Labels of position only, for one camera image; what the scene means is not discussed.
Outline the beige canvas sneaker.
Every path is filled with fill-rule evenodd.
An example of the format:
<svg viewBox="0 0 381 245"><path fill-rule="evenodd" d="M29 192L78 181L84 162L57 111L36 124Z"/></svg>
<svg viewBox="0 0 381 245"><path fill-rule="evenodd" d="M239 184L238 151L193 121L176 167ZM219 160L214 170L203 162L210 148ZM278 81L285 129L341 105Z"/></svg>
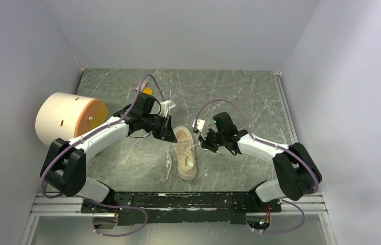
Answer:
<svg viewBox="0 0 381 245"><path fill-rule="evenodd" d="M183 126L173 129L177 143L175 144L175 153L177 157L177 167L179 176L183 180L192 180L197 174L195 147L191 132Z"/></svg>

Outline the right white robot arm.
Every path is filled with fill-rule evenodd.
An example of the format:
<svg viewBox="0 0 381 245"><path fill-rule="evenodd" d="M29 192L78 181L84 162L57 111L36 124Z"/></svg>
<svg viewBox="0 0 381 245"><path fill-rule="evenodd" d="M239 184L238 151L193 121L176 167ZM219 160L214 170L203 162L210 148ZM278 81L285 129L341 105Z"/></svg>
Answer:
<svg viewBox="0 0 381 245"><path fill-rule="evenodd" d="M322 175L303 144L278 144L251 135L246 129L238 130L226 112L215 115L213 121L215 130L205 120L196 119L192 123L203 149L215 153L223 146L232 155L250 155L274 166L275 179L252 189L249 205L254 211L262 211L269 201L282 198L297 201L318 189Z"/></svg>

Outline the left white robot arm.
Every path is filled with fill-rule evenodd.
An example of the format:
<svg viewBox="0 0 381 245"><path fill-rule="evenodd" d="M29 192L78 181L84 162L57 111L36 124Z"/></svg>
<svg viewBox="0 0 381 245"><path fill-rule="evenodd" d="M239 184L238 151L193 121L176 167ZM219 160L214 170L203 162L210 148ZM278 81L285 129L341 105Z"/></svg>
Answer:
<svg viewBox="0 0 381 245"><path fill-rule="evenodd" d="M55 139L46 155L40 189L47 183L67 197L80 196L94 201L102 212L115 206L115 191L87 175L87 163L109 145L143 130L153 138L176 143L170 111L174 101L159 102L154 96L140 93L134 101L114 113L105 123L70 140Z"/></svg>

